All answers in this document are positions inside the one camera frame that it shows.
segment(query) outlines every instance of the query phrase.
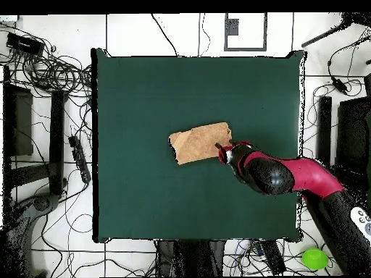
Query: power strip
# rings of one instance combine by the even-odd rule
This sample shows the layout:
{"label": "power strip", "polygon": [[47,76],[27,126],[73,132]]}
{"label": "power strip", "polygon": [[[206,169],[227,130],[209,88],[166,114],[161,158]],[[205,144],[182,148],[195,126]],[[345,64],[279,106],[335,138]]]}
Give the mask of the power strip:
{"label": "power strip", "polygon": [[81,174],[81,180],[88,184],[91,181],[90,172],[88,169],[88,165],[86,163],[86,159],[83,153],[83,147],[81,146],[80,140],[77,136],[71,136],[68,138],[68,141],[70,142],[70,146],[73,148],[72,150],[72,156],[73,159],[76,161],[76,165],[78,166],[78,169],[80,170]]}

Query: black border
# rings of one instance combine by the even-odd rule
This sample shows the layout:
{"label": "black border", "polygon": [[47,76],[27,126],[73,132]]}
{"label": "black border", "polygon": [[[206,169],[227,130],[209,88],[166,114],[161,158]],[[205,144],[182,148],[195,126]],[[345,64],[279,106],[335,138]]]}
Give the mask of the black border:
{"label": "black border", "polygon": [[[124,57],[132,57],[132,56],[111,56],[107,50],[101,49],[106,56],[111,57],[111,58],[124,58]],[[92,150],[92,179],[95,182],[95,188],[93,185],[93,234],[92,238],[95,243],[105,243],[106,238],[100,238],[99,237],[99,195],[98,195],[98,186],[99,186],[99,181],[98,181],[98,58],[97,58],[97,49],[92,48],[91,49],[91,113],[92,113],[92,130],[93,130],[93,150]],[[296,51],[290,51],[286,56],[282,57],[274,57],[274,56],[238,56],[238,58],[252,58],[252,57],[264,57],[264,58],[270,58],[270,59],[290,59],[292,56],[295,56],[295,53],[302,52],[303,55],[301,57],[301,61],[299,63],[299,80],[298,80],[298,86],[299,86],[299,103],[301,107],[299,107],[299,119],[300,119],[300,124],[299,124],[299,154],[298,157],[303,156],[303,147],[304,147],[304,111],[305,111],[305,87],[304,87],[304,82],[305,82],[305,61],[307,60],[307,52],[303,50],[296,50]],[[231,56],[220,56],[222,58],[229,58]],[[302,203],[302,195],[301,193],[298,194],[298,200],[297,200],[297,205],[298,207],[296,208],[297,214],[301,213],[303,203]],[[299,239],[298,241],[292,241],[290,238],[282,238],[278,237],[278,239],[284,239],[287,242],[300,242],[303,239],[303,233],[301,231],[301,223],[300,223],[300,218],[299,218],[299,224],[296,227],[296,230],[299,233]],[[131,240],[153,240],[154,238],[127,238],[127,237],[111,237],[109,239],[131,239]]]}
{"label": "black border", "polygon": [[92,123],[92,179],[93,179],[93,234],[95,243],[99,243],[98,225],[99,225],[99,200],[98,200],[98,57],[96,49],[91,49],[91,123]]}

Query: black cable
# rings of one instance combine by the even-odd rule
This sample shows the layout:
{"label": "black cable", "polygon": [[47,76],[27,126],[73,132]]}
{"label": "black cable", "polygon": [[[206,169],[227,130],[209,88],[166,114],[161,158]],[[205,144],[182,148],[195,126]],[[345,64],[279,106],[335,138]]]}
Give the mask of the black cable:
{"label": "black cable", "polygon": [[29,138],[33,142],[33,144],[35,145],[35,147],[36,147],[36,149],[38,151],[38,155],[41,157],[41,160],[43,162],[43,165],[46,168],[46,172],[48,173],[48,177],[50,177],[49,168],[46,165],[45,159],[43,158],[43,155],[41,154],[40,149],[38,149],[38,145],[36,144],[36,142],[29,135],[25,134],[23,131],[19,130],[17,127],[14,127],[14,129],[16,129],[19,133],[21,133],[22,135],[26,136],[27,138]]}
{"label": "black cable", "polygon": [[[368,29],[368,27],[366,27],[366,28],[364,29],[364,31],[362,32],[362,34],[361,34],[360,37],[358,38],[358,41],[359,41],[359,40],[362,38],[362,36],[366,33],[367,29]],[[351,53],[351,63],[350,63],[350,65],[349,65],[348,73],[346,74],[346,75],[347,75],[347,79],[348,79],[348,81],[349,81],[349,74],[350,74],[350,71],[351,71],[351,65],[353,64],[353,56],[354,56],[354,52],[356,51],[356,47],[357,47],[357,45],[354,46],[354,48],[353,48],[353,52]]]}
{"label": "black cable", "polygon": [[67,199],[70,199],[70,198],[72,198],[72,197],[74,197],[74,196],[76,196],[76,195],[82,193],[83,191],[85,191],[85,190],[88,188],[88,186],[89,186],[89,184],[86,184],[86,185],[84,186],[84,188],[83,188],[80,192],[77,192],[77,193],[75,193],[75,194],[73,194],[73,195],[71,195],[71,196],[68,196],[68,197],[65,198],[63,201],[59,201],[59,203],[63,203],[63,202],[66,201]]}
{"label": "black cable", "polygon": [[56,249],[54,246],[52,246],[52,245],[50,245],[49,243],[47,243],[46,240],[45,240],[45,238],[43,237],[44,230],[45,230],[47,224],[48,224],[48,214],[46,215],[45,224],[43,225],[43,229],[41,230],[41,238],[42,238],[43,242],[44,242],[47,246],[49,246],[51,249],[53,249],[53,250],[55,250],[56,252],[58,252],[58,254],[61,256],[61,258],[60,258],[60,260],[59,260],[59,263],[57,264],[57,266],[55,267],[55,269],[53,270],[53,272],[52,272],[51,275],[50,275],[50,278],[52,278],[53,275],[54,275],[54,273],[55,273],[55,271],[58,269],[59,265],[61,264],[61,262],[62,262],[62,260],[63,260],[63,255],[62,255],[62,253],[61,253],[58,249]]}
{"label": "black cable", "polygon": [[45,185],[40,186],[39,189],[37,189],[37,190],[34,192],[33,195],[35,196],[36,193],[37,193],[41,188],[45,187],[45,186],[48,185],[48,184],[49,184],[49,182],[47,182]]}
{"label": "black cable", "polygon": [[[348,90],[348,88],[345,86],[345,83],[343,83],[340,79],[336,79],[336,78],[334,78],[334,77],[331,75],[330,65],[332,64],[332,59],[333,59],[333,57],[335,56],[335,54],[337,54],[339,51],[344,50],[344,49],[347,49],[347,48],[350,48],[350,47],[352,47],[353,45],[354,45],[354,47],[356,47],[356,46],[358,46],[360,43],[363,43],[364,41],[367,41],[367,40],[369,40],[369,39],[371,39],[371,35],[366,36],[366,37],[364,37],[364,38],[360,38],[360,39],[358,39],[357,41],[355,41],[355,42],[353,42],[353,43],[351,43],[351,44],[349,44],[349,45],[347,45],[347,46],[344,46],[344,47],[338,49],[337,51],[335,51],[335,52],[331,55],[330,59],[328,60],[328,74],[330,75],[331,80],[333,81],[333,85],[334,85],[334,86],[335,86],[335,87],[336,87],[340,92],[342,92],[343,94],[345,94],[345,95],[347,95],[347,96],[354,97],[354,96],[356,96],[356,95],[358,95],[358,94],[355,94],[355,95],[349,95],[348,93],[351,91],[351,88]],[[353,62],[353,55],[354,55],[354,51],[353,51],[353,54],[352,54],[352,56],[351,56],[351,63]],[[361,84],[359,80],[352,80],[352,81],[349,80],[348,83],[349,83],[350,87],[351,87],[351,83],[354,83],[354,82],[356,82],[356,81],[359,83],[359,85]]]}
{"label": "black cable", "polygon": [[156,24],[159,26],[159,29],[161,30],[162,34],[164,35],[164,37],[166,38],[166,40],[169,42],[169,44],[171,45],[171,47],[174,49],[174,52],[175,52],[175,55],[178,56],[178,53],[177,51],[175,50],[175,47],[174,45],[172,44],[172,42],[170,41],[170,39],[166,36],[165,32],[163,31],[161,25],[159,24],[159,22],[157,21],[157,19],[154,17],[154,15],[151,13],[151,16],[152,16],[152,19],[156,22]]}
{"label": "black cable", "polygon": [[210,39],[210,36],[205,32],[204,30],[204,21],[205,21],[205,16],[206,16],[206,13],[204,13],[204,18],[202,19],[202,31],[205,33],[205,35],[207,36],[207,38],[209,39],[209,45],[207,45],[207,49],[202,52],[201,56],[205,53],[205,52],[208,52],[209,50],[209,47],[210,47],[210,44],[212,43],[212,40]]}

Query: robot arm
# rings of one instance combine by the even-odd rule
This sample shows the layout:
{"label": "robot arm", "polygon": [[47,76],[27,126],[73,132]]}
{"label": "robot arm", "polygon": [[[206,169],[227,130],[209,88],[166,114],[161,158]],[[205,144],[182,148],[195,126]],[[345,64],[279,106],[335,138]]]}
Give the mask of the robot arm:
{"label": "robot arm", "polygon": [[315,160],[277,159],[249,142],[219,148],[240,182],[265,195],[301,192],[314,223],[344,274],[371,275],[370,209],[361,208]]}

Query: white floor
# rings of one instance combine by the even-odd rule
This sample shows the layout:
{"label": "white floor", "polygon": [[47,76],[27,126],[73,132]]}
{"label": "white floor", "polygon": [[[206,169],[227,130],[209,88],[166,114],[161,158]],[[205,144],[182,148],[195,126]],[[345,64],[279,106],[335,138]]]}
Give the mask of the white floor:
{"label": "white floor", "polygon": [[[201,13],[201,23],[202,21],[204,22],[200,29],[200,46],[200,15],[198,13],[156,14],[155,17],[159,20],[159,24],[181,56],[198,56],[198,54],[202,54],[202,56],[286,56],[291,50],[301,50],[301,44],[303,42],[329,30],[341,20],[339,13],[295,13],[294,15],[293,13],[268,13],[266,52],[226,52],[224,51],[224,14],[206,13],[204,15],[204,13]],[[249,20],[247,14],[234,14],[234,18],[240,18],[241,24],[243,24],[242,20]],[[46,38],[52,45],[56,46],[55,56],[73,56],[81,62],[84,68],[91,63],[91,48],[107,49],[112,56],[167,56],[174,54],[171,45],[162,35],[150,14],[20,16],[16,26],[38,37]],[[356,41],[364,30],[365,28],[362,26],[352,25],[350,28],[331,35],[305,49],[308,51],[304,81],[307,110],[312,103],[314,89],[321,85],[330,84],[327,62],[331,54],[340,47]],[[9,49],[5,46],[6,35],[6,32],[0,31],[1,54],[9,53]],[[368,59],[371,59],[369,47],[370,43],[365,42],[354,52],[354,58],[349,72],[351,79],[358,79],[363,83],[361,77],[371,73],[371,66],[366,66],[365,64]],[[346,76],[348,75],[352,51],[353,49],[346,49],[333,57],[331,72],[333,75],[343,76],[341,77],[342,80],[346,80]],[[64,58],[64,60],[78,64],[73,59]],[[22,78],[22,71],[17,71],[17,79],[22,80]],[[357,85],[353,86],[354,88],[351,93],[357,93],[359,87]],[[324,93],[325,88],[322,88],[319,89],[317,95]],[[348,100],[351,97],[345,96],[336,90],[330,96],[333,97],[334,125],[336,123],[339,102]],[[362,96],[365,96],[364,88],[357,97]],[[75,102],[77,104],[83,104],[86,102],[86,99],[77,98]],[[47,98],[34,98],[33,103],[33,109],[35,111],[33,113],[33,122],[42,122],[49,128],[50,120],[41,116],[49,115],[50,100]],[[65,133],[66,135],[70,135],[71,128],[78,129],[81,119],[79,108],[71,101],[66,103],[66,111],[73,119],[72,121],[66,117],[64,123]],[[309,118],[314,120],[314,112],[309,114]],[[86,121],[91,123],[90,115]],[[305,130],[304,139],[306,140],[315,133],[316,127]],[[335,140],[336,127],[333,128],[332,134],[333,140]],[[45,131],[43,125],[33,125],[33,138],[45,159],[48,160],[49,134]],[[316,137],[313,137],[304,144],[304,147],[308,148],[304,149],[305,156],[312,157],[310,150],[315,152],[315,143]],[[91,149],[86,135],[83,136],[82,144],[87,161],[91,162]],[[333,142],[332,146],[333,161],[335,158],[334,154],[335,142]],[[64,147],[64,160],[64,176],[68,177],[71,171],[76,168],[69,145],[65,145]],[[31,157],[18,156],[17,162],[14,160],[14,167],[35,165],[35,163],[32,163],[33,161],[40,161],[40,156],[36,150]],[[34,194],[36,189],[46,183],[47,180],[40,180],[39,182],[14,189],[13,197],[20,201]],[[78,192],[82,187],[83,183],[81,182],[80,174],[73,172],[70,175],[69,195]],[[128,271],[125,269],[116,266],[111,261],[104,262],[104,259],[112,259],[119,265],[132,270],[143,269],[146,271],[150,267],[155,257],[155,248],[152,241],[113,240],[107,244],[95,244],[92,241],[91,231],[89,231],[92,222],[91,217],[88,215],[92,215],[93,211],[92,186],[80,195],[73,207],[68,211],[67,216],[65,216],[64,206],[69,208],[74,200],[75,198],[68,200],[66,204],[61,204],[54,212],[49,214],[45,238],[50,244],[60,249],[63,254],[62,263],[54,274],[54,277],[59,275],[60,277],[71,277],[71,274],[66,270],[68,250],[73,254],[73,256],[70,256],[70,258],[73,258],[73,272],[79,266],[101,262],[95,266],[78,269],[75,275],[76,277],[124,277],[128,274]],[[84,233],[70,231],[67,219],[72,224],[81,214],[86,215],[78,218],[73,227]],[[301,217],[303,220],[301,228],[312,236],[321,247],[324,243],[323,239],[308,212],[305,211]],[[47,269],[50,276],[50,273],[59,262],[60,255],[45,245],[40,238],[44,223],[45,219],[40,218],[33,232],[33,262],[37,269]],[[308,247],[316,246],[316,242],[313,239],[304,234],[304,239],[300,243],[280,241],[283,245],[283,254],[287,260],[286,266],[288,268],[299,270],[301,272],[300,274],[312,274],[302,272],[306,268],[301,264],[299,257],[292,258],[292,255],[296,255]],[[237,240],[229,240],[225,253],[235,254],[237,244]],[[242,241],[241,246],[246,246],[246,241]],[[225,256],[225,263],[230,266],[233,263],[233,258]],[[332,269],[328,269],[328,271],[331,275],[341,274],[340,269],[336,265]],[[225,267],[224,273],[226,276],[229,276],[230,270]],[[286,274],[292,275],[293,272],[288,271]],[[326,275],[326,272],[325,270],[320,270],[316,274]]]}

